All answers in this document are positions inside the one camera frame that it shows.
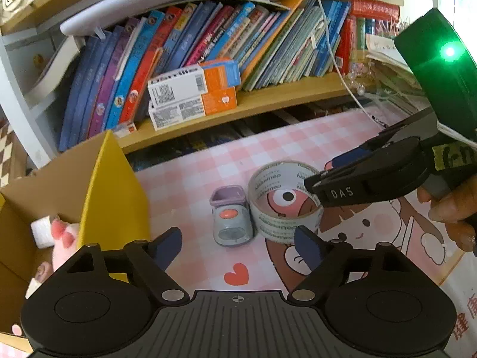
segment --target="orange button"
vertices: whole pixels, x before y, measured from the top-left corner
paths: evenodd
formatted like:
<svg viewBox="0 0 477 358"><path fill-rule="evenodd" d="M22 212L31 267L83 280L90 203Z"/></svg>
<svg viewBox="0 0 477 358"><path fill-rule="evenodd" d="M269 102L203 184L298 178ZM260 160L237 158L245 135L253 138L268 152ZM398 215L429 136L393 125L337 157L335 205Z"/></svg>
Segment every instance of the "orange button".
<svg viewBox="0 0 477 358"><path fill-rule="evenodd" d="M224 220L229 220L231 218L237 217L238 214L239 212L235 209L227 209L227 210L220 211L219 216Z"/></svg>

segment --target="metal screw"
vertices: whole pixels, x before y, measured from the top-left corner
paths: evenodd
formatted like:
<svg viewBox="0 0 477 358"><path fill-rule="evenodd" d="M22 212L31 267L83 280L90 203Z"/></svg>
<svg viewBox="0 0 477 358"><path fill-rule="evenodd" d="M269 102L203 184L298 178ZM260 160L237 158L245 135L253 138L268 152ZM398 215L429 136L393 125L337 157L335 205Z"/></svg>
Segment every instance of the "metal screw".
<svg viewBox="0 0 477 358"><path fill-rule="evenodd" d="M185 293L178 289L168 289L162 293L162 298L169 302L176 302L181 300L185 296Z"/></svg>
<svg viewBox="0 0 477 358"><path fill-rule="evenodd" d="M314 292L308 289L297 289L292 293L292 298L300 302L307 302L315 298Z"/></svg>

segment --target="green device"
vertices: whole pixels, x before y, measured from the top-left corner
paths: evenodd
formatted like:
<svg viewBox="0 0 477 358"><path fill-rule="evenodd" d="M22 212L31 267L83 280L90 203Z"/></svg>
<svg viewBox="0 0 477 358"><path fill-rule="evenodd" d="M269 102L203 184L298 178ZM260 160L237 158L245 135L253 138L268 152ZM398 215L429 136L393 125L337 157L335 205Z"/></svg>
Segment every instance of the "green device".
<svg viewBox="0 0 477 358"><path fill-rule="evenodd" d="M433 8L394 43L440 123L477 141L477 65L447 19Z"/></svg>

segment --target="round black disc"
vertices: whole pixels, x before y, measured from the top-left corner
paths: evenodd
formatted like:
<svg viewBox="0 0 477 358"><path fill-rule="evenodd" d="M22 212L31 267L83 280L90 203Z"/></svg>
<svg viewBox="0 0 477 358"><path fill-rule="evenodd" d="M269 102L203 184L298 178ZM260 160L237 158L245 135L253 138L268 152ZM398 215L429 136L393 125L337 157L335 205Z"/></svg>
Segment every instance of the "round black disc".
<svg viewBox="0 0 477 358"><path fill-rule="evenodd" d="M94 356L138 336L151 311L146 294L132 284L74 273L35 292L23 306L21 325L35 349Z"/></svg>
<svg viewBox="0 0 477 358"><path fill-rule="evenodd" d="M365 278L332 291L325 316L340 337L386 356L427 352L447 342L456 316L452 302L437 286L398 275L379 283Z"/></svg>

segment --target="green light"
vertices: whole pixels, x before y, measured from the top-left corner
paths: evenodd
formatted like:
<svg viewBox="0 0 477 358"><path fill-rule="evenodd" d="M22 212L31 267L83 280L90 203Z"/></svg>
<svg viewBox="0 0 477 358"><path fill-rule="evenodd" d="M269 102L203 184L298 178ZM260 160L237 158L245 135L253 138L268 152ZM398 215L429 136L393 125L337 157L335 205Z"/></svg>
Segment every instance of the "green light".
<svg viewBox="0 0 477 358"><path fill-rule="evenodd" d="M456 53L456 51L452 47L447 47L445 49L445 54L447 56L454 56L455 53Z"/></svg>
<svg viewBox="0 0 477 358"><path fill-rule="evenodd" d="M441 48L441 58L446 62L454 62L464 53L464 45L461 42L453 41L446 43Z"/></svg>

